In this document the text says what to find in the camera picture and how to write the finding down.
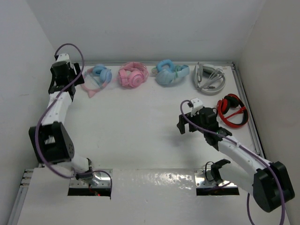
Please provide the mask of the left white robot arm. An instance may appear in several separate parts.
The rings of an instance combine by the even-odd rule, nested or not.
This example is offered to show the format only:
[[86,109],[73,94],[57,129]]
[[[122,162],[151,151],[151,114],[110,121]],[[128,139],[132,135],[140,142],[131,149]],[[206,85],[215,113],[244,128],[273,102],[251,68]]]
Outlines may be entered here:
[[30,140],[40,164],[55,165],[71,171],[71,177],[90,176],[90,160],[75,152],[74,144],[64,126],[69,106],[74,100],[75,87],[84,83],[78,63],[57,61],[50,68],[52,79],[48,89],[49,103],[41,122],[29,128]]

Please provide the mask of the blue pink cat-ear headphones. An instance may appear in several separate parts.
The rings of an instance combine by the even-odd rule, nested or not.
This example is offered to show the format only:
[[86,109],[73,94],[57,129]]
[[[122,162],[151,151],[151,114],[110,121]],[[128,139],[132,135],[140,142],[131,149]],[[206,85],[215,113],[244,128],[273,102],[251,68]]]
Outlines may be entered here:
[[[112,72],[103,64],[97,64],[93,68],[88,69],[83,74],[83,78],[84,83],[81,84],[81,88],[87,93],[89,98],[92,98],[111,82]],[[91,81],[94,87],[87,86],[86,81]]]

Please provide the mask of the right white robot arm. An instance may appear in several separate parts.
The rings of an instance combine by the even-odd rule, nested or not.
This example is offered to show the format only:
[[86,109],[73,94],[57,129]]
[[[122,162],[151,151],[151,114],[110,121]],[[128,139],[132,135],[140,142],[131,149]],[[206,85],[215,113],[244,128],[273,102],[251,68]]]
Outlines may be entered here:
[[284,164],[270,162],[241,145],[230,131],[219,126],[212,108],[203,107],[196,114],[179,115],[177,128],[181,134],[199,131],[208,145],[225,154],[210,167],[210,183],[231,181],[251,194],[265,212],[271,212],[295,197],[295,192]]

